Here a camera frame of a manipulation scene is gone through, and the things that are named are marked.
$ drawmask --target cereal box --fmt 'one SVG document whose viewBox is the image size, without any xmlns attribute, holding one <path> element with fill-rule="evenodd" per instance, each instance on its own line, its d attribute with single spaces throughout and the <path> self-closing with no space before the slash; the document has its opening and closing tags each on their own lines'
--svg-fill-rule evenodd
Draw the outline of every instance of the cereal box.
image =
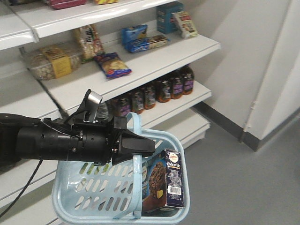
<svg viewBox="0 0 300 225">
<path fill-rule="evenodd" d="M 180 152 L 164 149 L 142 165 L 142 212 L 184 207 Z"/>
<path fill-rule="evenodd" d="M 169 2 L 157 7 L 157 30 L 168 34 L 177 31 L 172 13 L 183 10 L 183 4 L 178 1 Z"/>
</svg>

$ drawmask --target glass jar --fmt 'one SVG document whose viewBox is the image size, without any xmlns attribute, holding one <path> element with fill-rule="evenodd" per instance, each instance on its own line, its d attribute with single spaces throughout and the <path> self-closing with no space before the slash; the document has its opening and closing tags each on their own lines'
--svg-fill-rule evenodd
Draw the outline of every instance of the glass jar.
<svg viewBox="0 0 300 225">
<path fill-rule="evenodd" d="M 154 81 L 156 89 L 156 100 L 161 103 L 170 101 L 171 84 L 167 76 L 162 76 Z"/>
<path fill-rule="evenodd" d="M 195 75 L 193 70 L 188 66 L 183 66 L 179 69 L 179 73 L 183 79 L 183 95 L 189 95 L 194 88 Z"/>
<path fill-rule="evenodd" d="M 171 98 L 178 99 L 182 96 L 183 81 L 178 70 L 174 70 L 168 74 L 171 83 Z"/>
<path fill-rule="evenodd" d="M 130 101 L 126 94 L 111 99 L 110 103 L 114 116 L 126 116 L 130 112 Z"/>
<path fill-rule="evenodd" d="M 144 109 L 152 109 L 155 104 L 155 87 L 149 82 L 141 87 L 144 99 Z"/>
<path fill-rule="evenodd" d="M 141 114 L 144 111 L 144 100 L 142 91 L 134 89 L 128 92 L 131 104 L 131 111 L 137 114 Z"/>
</svg>

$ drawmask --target blue box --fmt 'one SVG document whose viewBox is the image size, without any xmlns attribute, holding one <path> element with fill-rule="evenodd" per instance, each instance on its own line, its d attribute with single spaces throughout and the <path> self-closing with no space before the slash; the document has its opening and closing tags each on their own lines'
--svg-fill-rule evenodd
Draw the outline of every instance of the blue box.
<svg viewBox="0 0 300 225">
<path fill-rule="evenodd" d="M 157 30 L 164 33 L 177 31 L 172 13 L 183 11 L 183 4 L 178 1 L 157 6 Z"/>
</svg>

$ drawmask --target yellow label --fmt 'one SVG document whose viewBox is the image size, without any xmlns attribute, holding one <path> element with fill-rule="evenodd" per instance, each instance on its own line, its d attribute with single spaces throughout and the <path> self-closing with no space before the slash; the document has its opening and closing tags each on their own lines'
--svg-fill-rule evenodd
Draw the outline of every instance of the yellow label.
<svg viewBox="0 0 300 225">
<path fill-rule="evenodd" d="M 41 48 L 40 51 L 51 62 L 55 78 L 68 75 L 72 72 L 70 58 L 58 46 L 50 45 Z"/>
</svg>

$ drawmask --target store shelf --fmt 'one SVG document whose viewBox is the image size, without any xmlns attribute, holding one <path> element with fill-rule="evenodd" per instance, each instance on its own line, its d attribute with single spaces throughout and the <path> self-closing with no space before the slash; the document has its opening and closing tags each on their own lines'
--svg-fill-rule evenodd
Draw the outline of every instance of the store shelf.
<svg viewBox="0 0 300 225">
<path fill-rule="evenodd" d="M 34 42 L 31 29 L 0 2 L 0 50 Z"/>
<path fill-rule="evenodd" d="M 29 71 L 0 79 L 0 96 L 0 113 L 34 118 L 60 117 L 56 105 Z"/>
<path fill-rule="evenodd" d="M 159 103 L 150 110 L 144 110 L 142 112 L 142 127 L 151 128 L 157 124 L 170 119 L 178 113 L 194 106 L 195 104 L 202 102 L 203 100 L 211 96 L 211 91 L 199 84 L 194 83 L 194 90 L 189 95 L 184 95 L 179 99 L 171 99 L 167 103 Z"/>
<path fill-rule="evenodd" d="M 30 193 L 30 197 L 23 196 L 18 203 L 1 218 L 1 225 L 49 225 L 57 219 L 52 206 L 52 183 L 46 187 L 38 188 Z"/>
<path fill-rule="evenodd" d="M 163 130 L 177 137 L 183 148 L 187 148 L 196 141 L 205 137 L 210 123 L 192 109 L 187 109 L 176 116 L 152 127 L 151 129 Z"/>
<path fill-rule="evenodd" d="M 127 15 L 152 8 L 173 0 L 120 0 L 118 3 L 95 5 L 89 0 L 85 5 L 55 10 L 42 1 L 12 9 L 37 34 L 43 38 L 84 25 Z"/>
<path fill-rule="evenodd" d="M 29 180 L 37 164 L 38 160 L 28 160 L 0 175 L 0 208 L 12 202 L 17 197 Z M 24 194 L 53 180 L 56 168 L 57 161 L 43 161 Z"/>
<path fill-rule="evenodd" d="M 78 108 L 87 89 L 92 89 L 109 100 L 162 75 L 178 69 L 220 48 L 209 38 L 197 36 L 182 39 L 177 33 L 167 35 L 167 46 L 139 53 L 128 53 L 120 44 L 105 48 L 117 52 L 133 72 L 117 79 L 106 79 L 95 62 L 83 64 L 72 74 L 43 81 L 43 84 L 69 113 Z"/>
</svg>

